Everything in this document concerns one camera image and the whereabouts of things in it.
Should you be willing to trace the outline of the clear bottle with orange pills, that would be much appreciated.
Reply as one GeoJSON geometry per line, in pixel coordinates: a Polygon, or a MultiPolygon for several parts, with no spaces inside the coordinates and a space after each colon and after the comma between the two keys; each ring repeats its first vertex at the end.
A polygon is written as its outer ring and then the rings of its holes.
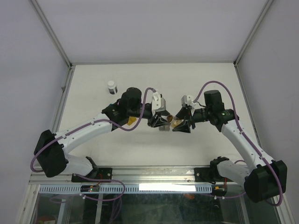
{"type": "Polygon", "coordinates": [[[180,125],[183,122],[181,119],[179,119],[176,116],[173,116],[171,114],[168,115],[166,119],[172,128],[177,127],[178,125],[180,125]]]}

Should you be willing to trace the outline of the grey pill box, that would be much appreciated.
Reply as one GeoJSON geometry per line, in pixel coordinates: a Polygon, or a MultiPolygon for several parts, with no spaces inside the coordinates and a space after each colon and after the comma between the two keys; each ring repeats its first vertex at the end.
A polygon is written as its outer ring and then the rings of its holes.
{"type": "Polygon", "coordinates": [[[159,131],[170,131],[170,126],[160,126],[159,131]]]}

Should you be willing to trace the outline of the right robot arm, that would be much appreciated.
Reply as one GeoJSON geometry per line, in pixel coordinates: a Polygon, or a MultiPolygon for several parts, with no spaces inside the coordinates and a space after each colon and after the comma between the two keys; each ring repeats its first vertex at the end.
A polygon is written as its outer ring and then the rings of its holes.
{"type": "Polygon", "coordinates": [[[274,160],[253,142],[234,110],[225,109],[218,90],[204,92],[204,99],[205,106],[195,109],[192,96],[182,97],[182,108],[176,115],[182,122],[173,131],[190,133],[197,123],[210,122],[233,144],[246,165],[238,165],[227,157],[219,156],[210,161],[208,170],[201,173],[200,178],[212,184],[228,178],[242,186],[255,203],[282,196],[286,190],[286,164],[274,160]]]}

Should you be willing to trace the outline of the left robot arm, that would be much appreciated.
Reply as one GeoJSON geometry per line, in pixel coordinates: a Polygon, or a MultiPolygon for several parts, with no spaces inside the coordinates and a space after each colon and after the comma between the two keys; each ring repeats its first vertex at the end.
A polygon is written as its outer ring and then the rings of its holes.
{"type": "Polygon", "coordinates": [[[133,131],[142,119],[146,119],[152,128],[167,125],[165,99],[154,88],[148,87],[145,91],[152,91],[150,103],[146,101],[147,93],[130,87],[115,103],[88,122],[56,133],[51,130],[42,132],[30,163],[32,172],[43,172],[48,178],[71,174],[87,181],[102,179],[99,167],[91,157],[80,158],[70,152],[92,138],[116,129],[133,131]]]}

